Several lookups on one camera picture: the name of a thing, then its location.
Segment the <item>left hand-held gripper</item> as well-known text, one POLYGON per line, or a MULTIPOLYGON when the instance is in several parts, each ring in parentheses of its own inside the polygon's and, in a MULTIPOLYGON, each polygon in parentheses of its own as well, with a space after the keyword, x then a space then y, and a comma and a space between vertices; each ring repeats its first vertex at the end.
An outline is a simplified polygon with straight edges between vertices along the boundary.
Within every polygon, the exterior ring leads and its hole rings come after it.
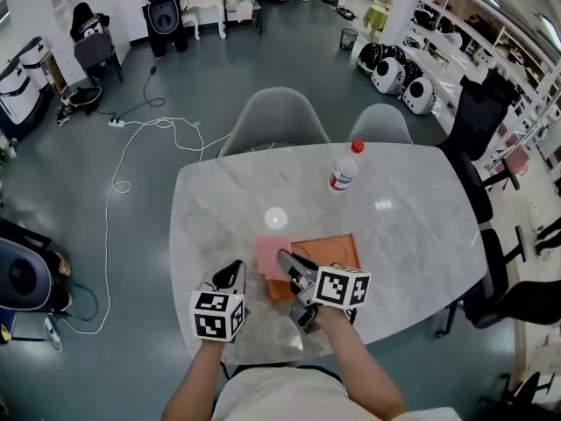
POLYGON ((229 260, 207 270, 191 292, 189 315, 197 339, 231 343, 246 321, 246 264, 229 260))

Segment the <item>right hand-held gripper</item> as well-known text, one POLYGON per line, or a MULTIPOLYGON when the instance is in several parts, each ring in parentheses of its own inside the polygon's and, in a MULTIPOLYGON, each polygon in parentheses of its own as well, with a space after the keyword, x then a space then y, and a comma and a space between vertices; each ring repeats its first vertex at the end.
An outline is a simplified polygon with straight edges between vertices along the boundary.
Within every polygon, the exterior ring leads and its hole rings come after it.
POLYGON ((320 306, 342 310, 353 322, 358 307, 366 303, 371 272, 319 267, 314 261, 284 249, 277 253, 277 263, 290 279, 295 294, 290 318, 304 335, 318 329, 315 318, 320 306))

